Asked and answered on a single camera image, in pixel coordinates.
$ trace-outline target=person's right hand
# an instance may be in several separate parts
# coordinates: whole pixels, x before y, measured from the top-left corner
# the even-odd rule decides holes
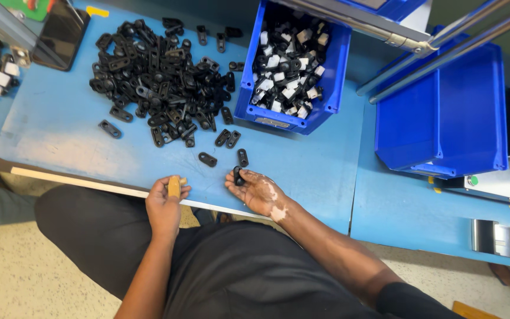
[[[250,170],[239,171],[245,180],[243,186],[233,182],[233,171],[225,176],[225,186],[255,213],[270,217],[277,222],[285,218],[290,198],[265,175]]]

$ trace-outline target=tiled floor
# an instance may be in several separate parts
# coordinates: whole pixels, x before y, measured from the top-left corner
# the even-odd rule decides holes
[[[55,184],[6,174],[16,192],[40,195]],[[196,219],[184,207],[182,227]],[[462,301],[510,318],[510,287],[483,262],[364,243],[407,282],[447,307]],[[34,222],[0,226],[0,318],[112,318],[120,301],[83,275]]]

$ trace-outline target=black pants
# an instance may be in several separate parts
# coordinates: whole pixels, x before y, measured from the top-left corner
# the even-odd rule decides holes
[[[37,200],[35,216],[44,236],[84,274],[123,299],[151,241],[144,199],[62,185]],[[172,265],[189,246],[221,227],[180,229]]]

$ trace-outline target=smartphone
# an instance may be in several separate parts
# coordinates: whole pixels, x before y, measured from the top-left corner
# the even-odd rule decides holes
[[[88,12],[75,9],[65,0],[57,0],[46,17],[31,60],[49,68],[69,71],[88,23]]]

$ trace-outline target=blue storage bin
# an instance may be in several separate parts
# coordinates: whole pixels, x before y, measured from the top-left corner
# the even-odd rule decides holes
[[[326,52],[326,61],[322,66],[326,69],[317,85],[324,88],[323,101],[312,100],[313,110],[306,119],[287,114],[273,112],[264,108],[250,105],[253,94],[252,65],[259,46],[261,24],[266,14],[273,14],[273,8],[280,6],[267,0],[262,0],[257,11],[257,18],[249,43],[249,51],[245,60],[245,69],[241,77],[241,89],[237,98],[234,116],[238,119],[263,123],[302,135],[312,133],[330,115],[338,113],[342,98],[342,89],[346,77],[347,54],[350,49],[351,28],[341,25],[330,25],[330,46]]]
[[[400,22],[427,0],[387,0],[382,3],[380,0],[338,0],[359,9],[380,15],[389,20]]]
[[[460,35],[387,83],[466,37]],[[501,48],[485,44],[378,102],[375,152],[392,170],[443,179],[506,170]]]

